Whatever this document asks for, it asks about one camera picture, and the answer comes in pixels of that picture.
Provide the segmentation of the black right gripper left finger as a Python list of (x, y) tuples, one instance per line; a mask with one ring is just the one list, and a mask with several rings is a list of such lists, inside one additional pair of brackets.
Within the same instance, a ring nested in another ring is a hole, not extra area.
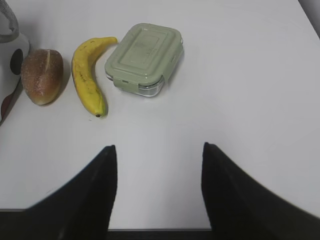
[(118, 184), (117, 152), (106, 146), (74, 178), (0, 227), (2, 240), (105, 240)]

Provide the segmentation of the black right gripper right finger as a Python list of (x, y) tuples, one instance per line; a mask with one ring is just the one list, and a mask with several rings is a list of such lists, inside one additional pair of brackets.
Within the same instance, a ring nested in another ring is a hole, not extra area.
[(202, 153), (201, 192), (215, 240), (318, 240), (320, 219), (265, 188), (217, 145)]

